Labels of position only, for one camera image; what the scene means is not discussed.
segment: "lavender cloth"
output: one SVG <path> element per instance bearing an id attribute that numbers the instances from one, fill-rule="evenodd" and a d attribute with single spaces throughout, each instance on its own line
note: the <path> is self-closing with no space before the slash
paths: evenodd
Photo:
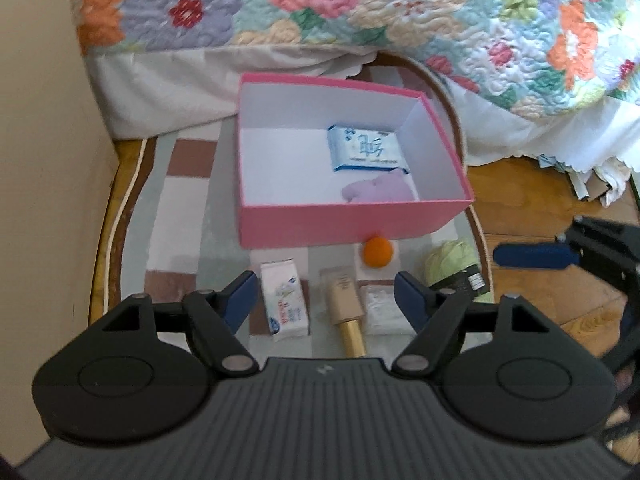
<path id="1" fill-rule="evenodd" d="M 404 171 L 399 168 L 343 187 L 342 197 L 351 203 L 414 201 L 414 194 L 404 181 Z"/>

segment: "pink box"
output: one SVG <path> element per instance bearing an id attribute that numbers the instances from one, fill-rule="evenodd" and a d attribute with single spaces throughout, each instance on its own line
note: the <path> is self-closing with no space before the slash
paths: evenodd
<path id="1" fill-rule="evenodd" d="M 349 204 L 367 170 L 334 171 L 327 129 L 396 132 L 414 202 Z M 324 77 L 244 74 L 238 114 L 239 231 L 248 249 L 414 238 L 474 200 L 460 161 L 421 92 Z"/>

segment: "orange ball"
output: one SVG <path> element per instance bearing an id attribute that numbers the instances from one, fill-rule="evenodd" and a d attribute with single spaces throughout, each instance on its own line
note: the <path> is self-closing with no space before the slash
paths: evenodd
<path id="1" fill-rule="evenodd" d="M 369 267 L 379 269 L 388 265 L 394 257 L 394 247 L 389 240 L 375 236 L 362 248 L 362 261 Z"/>

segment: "white bed skirt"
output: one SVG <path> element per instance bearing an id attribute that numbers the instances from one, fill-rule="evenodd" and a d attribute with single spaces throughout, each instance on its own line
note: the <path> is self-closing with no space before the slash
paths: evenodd
<path id="1" fill-rule="evenodd" d="M 142 139 L 236 113 L 242 72 L 345 78 L 375 58 L 368 47 L 251 45 L 96 56 L 87 60 L 98 104 L 115 139 Z M 466 133 L 467 163 L 554 156 L 587 171 L 615 156 L 640 171 L 640 107 L 605 98 L 534 123 L 449 81 Z"/>

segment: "quilt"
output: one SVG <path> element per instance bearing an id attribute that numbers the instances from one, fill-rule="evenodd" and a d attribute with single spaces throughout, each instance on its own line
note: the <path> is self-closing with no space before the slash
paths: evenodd
<path id="1" fill-rule="evenodd" d="M 85 55 L 375 46 L 530 120 L 640 104 L 638 0 L 71 0 Z"/>

